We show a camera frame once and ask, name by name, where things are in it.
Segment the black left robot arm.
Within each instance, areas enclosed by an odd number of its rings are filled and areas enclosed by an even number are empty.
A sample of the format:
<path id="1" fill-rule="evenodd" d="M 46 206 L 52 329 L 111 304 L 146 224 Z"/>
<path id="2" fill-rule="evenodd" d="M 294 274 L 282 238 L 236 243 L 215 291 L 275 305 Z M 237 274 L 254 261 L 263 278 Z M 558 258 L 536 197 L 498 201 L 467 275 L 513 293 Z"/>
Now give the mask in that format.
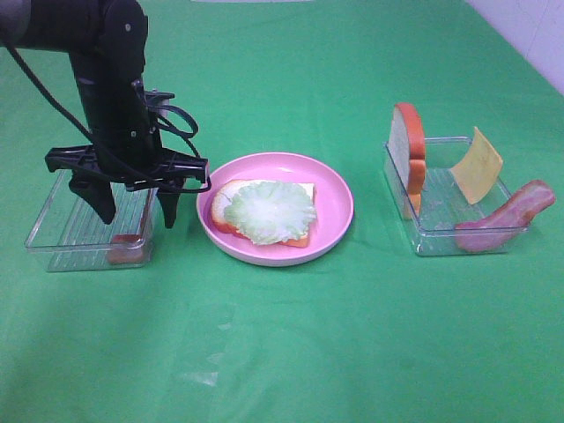
<path id="1" fill-rule="evenodd" d="M 161 131 L 186 144 L 198 126 L 170 104 L 172 93 L 144 87 L 148 18 L 137 1 L 3 1 L 1 44 L 46 101 L 87 139 L 87 145 L 51 149 L 48 171 L 71 172 L 70 191 L 109 224 L 116 214 L 112 184 L 128 191 L 156 189 L 167 228 L 174 225 L 184 184 L 212 186 L 209 163 L 163 146 Z M 47 90 L 19 54 L 22 48 L 64 52 L 85 114 L 81 123 Z"/>

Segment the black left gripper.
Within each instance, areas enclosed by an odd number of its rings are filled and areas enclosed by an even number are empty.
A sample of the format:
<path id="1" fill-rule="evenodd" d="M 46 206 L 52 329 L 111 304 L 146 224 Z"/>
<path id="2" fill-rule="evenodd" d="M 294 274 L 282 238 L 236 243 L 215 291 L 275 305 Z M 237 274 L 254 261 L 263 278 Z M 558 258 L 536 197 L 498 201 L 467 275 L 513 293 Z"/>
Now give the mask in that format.
<path id="1" fill-rule="evenodd" d="M 87 130 L 49 92 L 43 96 L 89 141 L 87 145 L 51 149 L 45 156 L 48 171 L 75 171 L 70 191 L 88 203 L 104 224 L 111 224 L 115 217 L 110 182 L 122 183 L 131 191 L 159 188 L 157 198 L 165 228 L 174 226 L 181 194 L 210 189 L 208 159 L 191 141 L 198 133 L 197 122 L 170 103 L 173 93 L 156 89 L 140 93 L 148 125 L 107 133 Z"/>

